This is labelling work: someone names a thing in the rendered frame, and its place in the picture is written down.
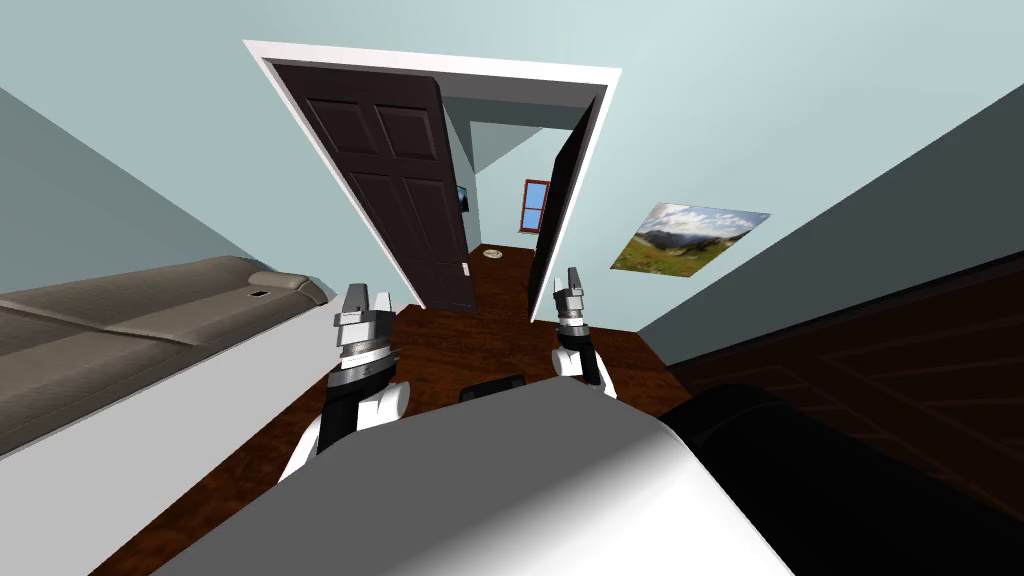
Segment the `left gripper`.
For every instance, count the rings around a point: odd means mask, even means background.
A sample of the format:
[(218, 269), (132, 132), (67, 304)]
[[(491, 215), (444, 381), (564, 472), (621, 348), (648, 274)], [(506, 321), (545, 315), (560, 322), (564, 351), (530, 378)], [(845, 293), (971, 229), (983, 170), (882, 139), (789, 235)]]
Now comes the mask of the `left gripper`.
[(395, 317), (389, 292), (377, 293), (369, 310), (367, 285), (352, 283), (343, 301), (343, 312), (334, 316), (334, 326), (338, 330), (336, 346), (343, 351), (388, 347)]

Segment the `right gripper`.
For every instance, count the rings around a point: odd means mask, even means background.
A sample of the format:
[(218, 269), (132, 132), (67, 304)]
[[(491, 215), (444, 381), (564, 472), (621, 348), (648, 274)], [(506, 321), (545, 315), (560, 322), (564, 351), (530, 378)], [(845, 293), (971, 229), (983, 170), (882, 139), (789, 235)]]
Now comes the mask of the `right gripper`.
[(553, 293), (560, 326), (580, 327), (583, 320), (583, 288), (577, 268), (567, 269), (567, 288)]

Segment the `dark brown plain door leaf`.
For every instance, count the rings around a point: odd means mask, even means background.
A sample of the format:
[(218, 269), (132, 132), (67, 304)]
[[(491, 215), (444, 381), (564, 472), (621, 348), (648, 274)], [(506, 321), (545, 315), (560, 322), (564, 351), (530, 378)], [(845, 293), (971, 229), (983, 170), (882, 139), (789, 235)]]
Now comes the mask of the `dark brown plain door leaf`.
[(546, 273), (554, 261), (555, 245), (566, 218), (578, 179), (579, 166), (588, 151), (594, 117), (600, 109), (602, 95), (596, 96), (578, 120), (571, 133), (555, 157), (534, 259), (527, 283), (528, 320), (536, 318)]

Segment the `red framed window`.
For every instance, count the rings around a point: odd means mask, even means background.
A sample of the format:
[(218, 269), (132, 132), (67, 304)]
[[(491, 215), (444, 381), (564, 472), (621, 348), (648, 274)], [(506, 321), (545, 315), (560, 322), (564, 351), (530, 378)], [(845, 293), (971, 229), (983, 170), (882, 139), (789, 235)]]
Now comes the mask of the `red framed window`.
[(549, 181), (525, 180), (519, 232), (539, 233), (549, 187)]

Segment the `dark brown panelled door leaf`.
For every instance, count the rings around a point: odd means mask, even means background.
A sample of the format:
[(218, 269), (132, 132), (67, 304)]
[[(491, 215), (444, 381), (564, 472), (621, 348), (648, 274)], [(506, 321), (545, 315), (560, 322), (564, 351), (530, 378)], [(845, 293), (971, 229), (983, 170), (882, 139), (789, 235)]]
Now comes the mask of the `dark brown panelled door leaf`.
[(447, 126), (429, 76), (278, 64), (278, 77), (428, 308), (477, 312)]

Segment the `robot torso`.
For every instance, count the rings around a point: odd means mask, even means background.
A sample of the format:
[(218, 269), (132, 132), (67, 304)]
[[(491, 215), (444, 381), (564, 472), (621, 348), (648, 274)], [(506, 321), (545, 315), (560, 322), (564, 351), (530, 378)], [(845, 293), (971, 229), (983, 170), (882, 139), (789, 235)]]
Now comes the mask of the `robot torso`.
[(667, 424), (568, 377), (355, 431), (153, 576), (793, 576)]

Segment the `grey brown sofa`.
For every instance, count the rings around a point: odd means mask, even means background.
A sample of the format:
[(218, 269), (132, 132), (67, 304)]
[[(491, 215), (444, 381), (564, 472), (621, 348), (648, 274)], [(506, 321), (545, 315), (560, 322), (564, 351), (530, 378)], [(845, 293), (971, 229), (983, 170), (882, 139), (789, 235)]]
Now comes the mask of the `grey brown sofa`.
[(0, 294), (0, 458), (327, 302), (231, 255)]

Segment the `mountain landscape wall picture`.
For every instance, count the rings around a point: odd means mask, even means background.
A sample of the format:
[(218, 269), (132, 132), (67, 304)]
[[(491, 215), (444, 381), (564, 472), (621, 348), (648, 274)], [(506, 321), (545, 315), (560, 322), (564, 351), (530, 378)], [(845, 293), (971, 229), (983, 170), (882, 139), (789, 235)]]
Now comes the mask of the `mountain landscape wall picture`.
[(690, 278), (769, 218), (760, 212), (658, 203), (611, 269)]

